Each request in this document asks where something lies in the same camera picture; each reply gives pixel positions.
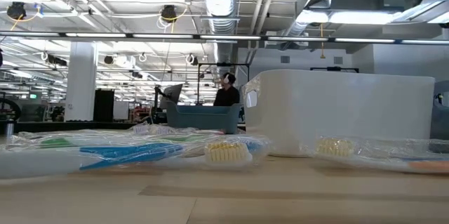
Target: computer monitor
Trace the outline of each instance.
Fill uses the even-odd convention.
[[[167,109],[167,100],[170,100],[170,101],[174,102],[175,104],[177,104],[177,102],[180,99],[181,90],[182,90],[182,84],[178,84],[175,86],[169,86],[169,87],[165,88],[165,90],[163,90],[163,93],[166,96],[168,96],[169,98],[162,97],[159,108]]]

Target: man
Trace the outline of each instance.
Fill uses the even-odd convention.
[[[236,76],[232,73],[226,73],[222,78],[222,87],[217,92],[217,96],[215,97],[214,106],[232,106],[233,104],[240,103],[240,93],[232,85],[236,81]]]

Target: blue plastic tray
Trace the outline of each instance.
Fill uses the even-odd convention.
[[[220,129],[225,133],[235,133],[240,107],[240,104],[231,107],[207,107],[167,102],[167,121],[168,125],[174,128]]]

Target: white plastic bin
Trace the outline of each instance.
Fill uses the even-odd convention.
[[[428,139],[435,79],[270,70],[244,88],[246,130],[272,154],[307,156],[319,136]]]

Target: table surface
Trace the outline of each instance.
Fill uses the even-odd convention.
[[[449,223],[449,176],[267,157],[248,171],[149,164],[0,180],[8,224]]]

